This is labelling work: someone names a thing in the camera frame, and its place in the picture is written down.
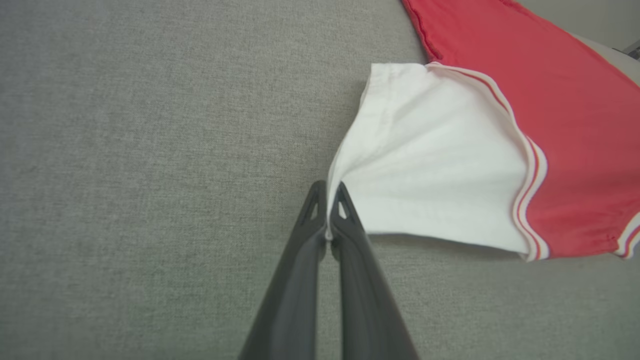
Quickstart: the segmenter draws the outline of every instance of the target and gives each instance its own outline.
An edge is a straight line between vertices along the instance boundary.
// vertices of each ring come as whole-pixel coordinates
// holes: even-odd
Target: textured fabric
[[[0,2],[0,358],[235,359],[402,5]],[[374,239],[424,359],[637,359],[640,261]],[[318,358],[340,358],[320,265]]]
[[[328,209],[344,182],[369,234],[526,254],[512,218],[526,173],[522,135],[485,83],[434,63],[373,64],[329,170]]]
[[[640,87],[514,0],[404,0],[427,52],[490,76],[527,136],[516,200],[529,259],[633,255]]]

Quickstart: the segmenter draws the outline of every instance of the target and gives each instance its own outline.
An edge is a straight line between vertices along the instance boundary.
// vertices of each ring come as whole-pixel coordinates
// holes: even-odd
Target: gray upholstery
[[[235,358],[388,61],[425,62],[399,0],[2,1],[0,358]],[[637,259],[374,244],[424,359],[640,357]]]

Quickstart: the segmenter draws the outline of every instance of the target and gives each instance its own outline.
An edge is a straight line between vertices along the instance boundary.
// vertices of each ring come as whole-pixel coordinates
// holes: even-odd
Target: striped trim
[[[630,259],[634,255],[634,247],[640,242],[640,213],[637,213],[627,224],[618,238],[618,249],[614,254],[623,259]]]
[[[533,140],[522,133],[518,127],[509,101],[500,91],[498,84],[496,84],[491,77],[478,71],[446,66],[437,62],[431,62],[425,66],[427,68],[431,67],[453,70],[463,75],[463,78],[466,78],[467,80],[471,78],[482,83],[484,85],[483,90],[488,88],[491,91],[493,98],[501,105],[505,115],[511,120],[511,125],[513,125],[516,134],[520,138],[520,142],[527,156],[527,174],[524,184],[514,201],[511,216],[513,217],[516,227],[523,234],[529,246],[529,253],[526,254],[524,258],[527,261],[547,259],[549,257],[548,244],[538,233],[536,233],[527,221],[527,207],[547,176],[548,163],[545,153],[538,145],[536,145],[536,143],[533,142]]]

